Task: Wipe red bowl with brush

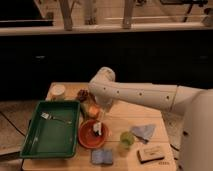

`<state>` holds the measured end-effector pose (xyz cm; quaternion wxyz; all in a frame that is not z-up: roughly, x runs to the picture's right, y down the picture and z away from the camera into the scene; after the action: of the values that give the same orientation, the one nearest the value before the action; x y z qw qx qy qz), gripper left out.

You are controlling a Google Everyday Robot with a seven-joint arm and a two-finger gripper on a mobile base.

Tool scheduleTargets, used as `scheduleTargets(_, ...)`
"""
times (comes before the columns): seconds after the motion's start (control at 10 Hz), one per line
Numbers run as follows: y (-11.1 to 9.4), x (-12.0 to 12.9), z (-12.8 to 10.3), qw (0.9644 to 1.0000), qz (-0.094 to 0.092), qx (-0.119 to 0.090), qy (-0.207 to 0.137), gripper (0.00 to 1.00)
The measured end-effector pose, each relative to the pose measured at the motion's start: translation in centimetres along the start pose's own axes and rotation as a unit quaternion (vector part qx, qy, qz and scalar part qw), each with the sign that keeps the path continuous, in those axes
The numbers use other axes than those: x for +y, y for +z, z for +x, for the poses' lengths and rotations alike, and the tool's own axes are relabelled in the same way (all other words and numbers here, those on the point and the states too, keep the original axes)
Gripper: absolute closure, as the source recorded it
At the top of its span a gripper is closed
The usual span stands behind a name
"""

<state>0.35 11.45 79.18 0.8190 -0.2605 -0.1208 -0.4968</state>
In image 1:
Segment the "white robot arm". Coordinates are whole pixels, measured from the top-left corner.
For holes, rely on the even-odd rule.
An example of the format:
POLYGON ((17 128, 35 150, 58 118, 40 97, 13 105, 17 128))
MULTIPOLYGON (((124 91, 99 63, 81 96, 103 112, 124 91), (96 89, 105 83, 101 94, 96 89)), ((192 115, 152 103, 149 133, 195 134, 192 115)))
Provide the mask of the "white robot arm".
POLYGON ((184 116, 178 171, 213 171, 213 88, 120 83, 109 67, 88 83, 100 105, 114 99, 184 116))

